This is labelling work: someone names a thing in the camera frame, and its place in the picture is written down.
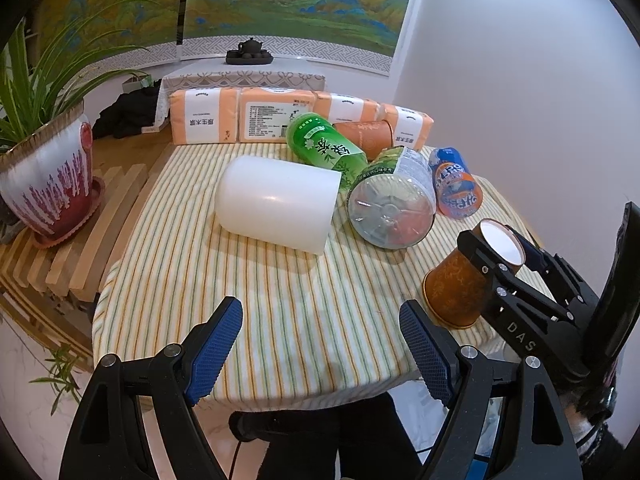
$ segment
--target striped tablecloth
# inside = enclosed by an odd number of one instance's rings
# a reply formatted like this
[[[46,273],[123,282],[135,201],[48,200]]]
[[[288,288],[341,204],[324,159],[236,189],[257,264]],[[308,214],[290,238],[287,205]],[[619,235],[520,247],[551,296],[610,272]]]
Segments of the striped tablecloth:
[[[423,149],[428,156],[430,148]],[[283,144],[179,146],[160,175],[96,309],[94,359],[156,354],[205,322],[225,296],[244,307],[244,325],[209,397],[237,410],[316,409],[380,394],[417,377],[398,326],[405,300],[422,300],[428,270],[458,233],[484,217],[526,233],[485,179],[479,212],[463,221],[437,215],[416,246],[386,251],[351,228],[338,197],[321,256],[230,234],[214,214],[216,182],[239,155],[294,160]],[[542,279],[519,276],[548,294]],[[460,344],[491,352],[502,344],[480,319],[454,332]]]

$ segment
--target brown paper cup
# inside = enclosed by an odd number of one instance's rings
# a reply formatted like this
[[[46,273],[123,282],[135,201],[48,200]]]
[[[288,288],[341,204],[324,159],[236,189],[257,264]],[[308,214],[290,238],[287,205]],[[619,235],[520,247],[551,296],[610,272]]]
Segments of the brown paper cup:
[[[368,121],[363,123],[335,123],[334,128],[349,139],[374,160],[382,150],[393,145],[391,126],[386,121]]]
[[[484,238],[514,273],[525,261],[524,248],[504,225],[490,218],[482,219],[472,231]],[[477,270],[457,248],[424,277],[424,299],[434,316],[455,329],[469,328],[482,308],[485,275]]]

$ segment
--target red saucer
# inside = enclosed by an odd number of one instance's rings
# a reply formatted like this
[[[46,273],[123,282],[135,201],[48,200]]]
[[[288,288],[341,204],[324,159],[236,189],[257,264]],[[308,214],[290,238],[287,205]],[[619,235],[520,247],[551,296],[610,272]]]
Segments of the red saucer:
[[[102,201],[102,197],[104,196],[104,188],[104,180],[99,176],[94,176],[94,179],[91,182],[91,206],[89,207],[89,211],[87,211],[86,215],[84,215],[84,218],[82,218],[80,223],[76,227],[71,229],[71,231],[69,231],[67,234],[55,240],[51,240],[50,238],[47,238],[40,233],[37,233],[36,231],[32,231],[31,241],[33,243],[33,246],[37,249],[49,249],[50,247],[61,244],[73,234],[75,234],[78,229],[81,228],[98,209],[98,206]]]

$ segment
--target black pants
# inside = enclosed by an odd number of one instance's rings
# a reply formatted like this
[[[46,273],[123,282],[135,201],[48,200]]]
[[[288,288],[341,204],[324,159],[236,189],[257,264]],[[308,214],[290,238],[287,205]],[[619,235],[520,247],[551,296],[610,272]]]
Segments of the black pants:
[[[286,430],[274,432],[257,480],[334,480],[336,452],[341,475],[354,480],[415,480],[422,467],[389,394],[278,413]]]

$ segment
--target white plastic container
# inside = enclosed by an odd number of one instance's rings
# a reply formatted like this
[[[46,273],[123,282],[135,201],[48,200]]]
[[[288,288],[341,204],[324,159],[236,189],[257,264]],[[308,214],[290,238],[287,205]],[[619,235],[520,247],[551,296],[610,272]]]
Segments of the white plastic container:
[[[218,221],[238,235],[322,254],[341,177],[339,171],[239,156],[218,183]]]

